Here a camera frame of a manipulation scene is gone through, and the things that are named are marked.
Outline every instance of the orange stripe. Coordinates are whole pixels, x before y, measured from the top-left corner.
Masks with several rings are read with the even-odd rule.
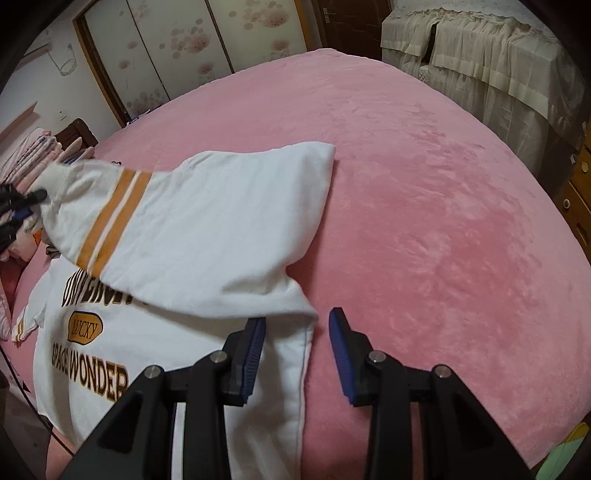
[[[119,181],[115,187],[113,195],[111,195],[111,198],[107,204],[100,211],[99,216],[95,220],[95,224],[90,229],[90,232],[88,233],[88,236],[86,237],[86,240],[84,240],[82,248],[80,249],[78,260],[76,260],[76,265],[78,265],[82,270],[88,271],[88,263],[92,258],[92,252],[95,250],[96,244],[98,243],[103,230],[109,222],[109,219],[113,215],[113,212],[117,208],[117,205],[120,204],[121,200],[125,196],[125,192],[127,192],[131,181],[134,179],[134,175],[135,171],[128,168],[125,168],[123,172],[121,172],[121,176],[119,177]]]
[[[99,254],[96,257],[91,272],[94,278],[99,278],[106,263],[111,258],[111,255],[113,255],[113,252],[121,239],[121,235],[123,235],[123,230],[125,230],[125,227],[129,223],[129,219],[138,207],[151,177],[151,173],[142,172],[139,174],[127,202],[123,205],[115,223],[113,223],[113,227],[111,227],[111,231],[109,231],[109,234],[106,236],[105,241],[100,247]]]

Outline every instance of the brown door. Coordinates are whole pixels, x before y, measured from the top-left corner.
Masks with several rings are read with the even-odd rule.
[[[379,43],[382,22],[391,11],[388,0],[313,1],[328,47],[350,55],[382,59]]]

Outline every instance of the door handle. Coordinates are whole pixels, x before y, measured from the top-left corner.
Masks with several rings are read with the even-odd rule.
[[[322,8],[322,13],[324,14],[324,23],[330,23],[330,16],[336,15],[329,12],[329,9],[326,7]]]

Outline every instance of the orange badge logo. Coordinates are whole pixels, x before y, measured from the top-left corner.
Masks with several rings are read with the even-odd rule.
[[[68,340],[87,345],[103,331],[103,321],[96,313],[74,312],[68,322]]]

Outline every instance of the white wall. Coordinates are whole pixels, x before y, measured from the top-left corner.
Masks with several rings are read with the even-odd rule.
[[[552,32],[532,12],[527,10],[519,0],[391,0],[395,15],[402,16],[418,10],[445,8],[456,12],[470,11],[498,15],[499,17],[515,17],[520,22],[530,25],[546,34]]]
[[[77,67],[61,76],[48,54],[19,67],[0,94],[0,130],[35,100],[35,114],[23,122],[0,145],[0,156],[11,152],[18,139],[35,127],[58,133],[75,118],[82,118],[98,140],[104,140],[120,128],[90,71],[74,31],[74,17],[90,2],[75,0],[50,26],[51,55],[61,66],[71,58],[72,44]],[[59,112],[65,111],[62,121]]]

